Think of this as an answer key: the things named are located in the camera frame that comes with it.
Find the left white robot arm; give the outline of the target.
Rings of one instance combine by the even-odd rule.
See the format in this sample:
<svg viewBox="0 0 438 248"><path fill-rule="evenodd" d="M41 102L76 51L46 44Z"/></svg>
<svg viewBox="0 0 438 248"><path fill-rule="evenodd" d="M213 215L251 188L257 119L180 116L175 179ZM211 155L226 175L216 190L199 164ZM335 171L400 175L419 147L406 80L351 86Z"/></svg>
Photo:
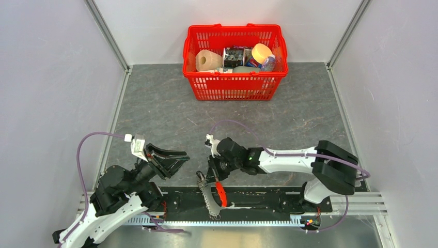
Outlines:
<svg viewBox="0 0 438 248"><path fill-rule="evenodd" d="M110 166L79 218L67 229L53 232L54 243L59 247L97 247L132 217L158 210L163 194L152 178L170 179L190 159L185 151L164 150L143 141L132 142L131 153L137 158L134 168Z"/></svg>

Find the red plastic shopping basket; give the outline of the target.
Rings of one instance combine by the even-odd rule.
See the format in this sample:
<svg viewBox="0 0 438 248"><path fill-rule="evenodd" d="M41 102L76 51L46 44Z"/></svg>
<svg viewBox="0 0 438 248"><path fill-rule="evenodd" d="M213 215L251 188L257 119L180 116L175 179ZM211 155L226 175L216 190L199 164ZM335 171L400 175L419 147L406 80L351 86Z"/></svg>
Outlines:
<svg viewBox="0 0 438 248"><path fill-rule="evenodd" d="M277 24L191 25L182 73L200 101L269 101L288 74Z"/></svg>

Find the orange sponge disc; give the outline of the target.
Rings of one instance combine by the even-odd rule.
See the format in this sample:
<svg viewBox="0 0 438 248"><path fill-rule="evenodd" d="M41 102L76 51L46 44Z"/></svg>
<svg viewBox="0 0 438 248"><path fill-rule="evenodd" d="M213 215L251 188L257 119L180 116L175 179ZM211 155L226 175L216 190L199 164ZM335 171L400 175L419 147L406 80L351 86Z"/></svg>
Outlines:
<svg viewBox="0 0 438 248"><path fill-rule="evenodd" d="M263 64L265 59L272 55L272 51L263 43L258 43L252 48L251 55L257 63Z"/></svg>

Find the clear plastic bottle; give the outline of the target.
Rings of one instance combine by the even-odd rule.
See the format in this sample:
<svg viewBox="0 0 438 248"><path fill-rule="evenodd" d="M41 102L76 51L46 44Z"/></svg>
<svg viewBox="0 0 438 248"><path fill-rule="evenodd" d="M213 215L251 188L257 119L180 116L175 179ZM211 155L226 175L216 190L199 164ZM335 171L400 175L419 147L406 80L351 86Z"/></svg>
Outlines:
<svg viewBox="0 0 438 248"><path fill-rule="evenodd" d="M276 65L274 54L269 55L261 65L260 72L272 72Z"/></svg>

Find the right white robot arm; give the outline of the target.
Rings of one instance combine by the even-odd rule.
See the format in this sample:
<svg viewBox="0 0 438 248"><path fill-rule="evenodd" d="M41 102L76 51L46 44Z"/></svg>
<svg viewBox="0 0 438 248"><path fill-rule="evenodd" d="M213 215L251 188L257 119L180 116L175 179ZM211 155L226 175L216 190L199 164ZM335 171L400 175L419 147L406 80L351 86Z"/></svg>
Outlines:
<svg viewBox="0 0 438 248"><path fill-rule="evenodd" d="M326 197L355 193L358 158L329 141L319 141L317 146L298 150L273 150L263 147L245 148L231 138L215 139L206 136L210 148L209 168L205 185L225 180L233 171L248 175L293 172L314 175L303 184L298 205L312 211Z"/></svg>

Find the dark snack packet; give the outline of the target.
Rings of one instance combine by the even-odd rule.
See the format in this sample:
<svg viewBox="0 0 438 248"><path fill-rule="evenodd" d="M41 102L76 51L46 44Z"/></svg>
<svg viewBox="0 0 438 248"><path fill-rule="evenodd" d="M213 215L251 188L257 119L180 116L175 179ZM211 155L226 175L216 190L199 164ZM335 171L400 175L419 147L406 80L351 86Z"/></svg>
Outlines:
<svg viewBox="0 0 438 248"><path fill-rule="evenodd" d="M243 66L244 49L242 48L224 48L223 66L225 68L235 68Z"/></svg>

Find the toilet paper roll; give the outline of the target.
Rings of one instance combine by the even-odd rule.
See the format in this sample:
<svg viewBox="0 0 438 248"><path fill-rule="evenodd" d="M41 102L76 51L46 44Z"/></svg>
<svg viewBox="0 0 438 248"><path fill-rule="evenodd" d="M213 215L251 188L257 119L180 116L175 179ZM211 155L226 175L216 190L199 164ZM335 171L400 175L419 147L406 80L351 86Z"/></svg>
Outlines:
<svg viewBox="0 0 438 248"><path fill-rule="evenodd" d="M195 57L195 65L197 71L214 70L223 65L223 57L209 50L201 50Z"/></svg>

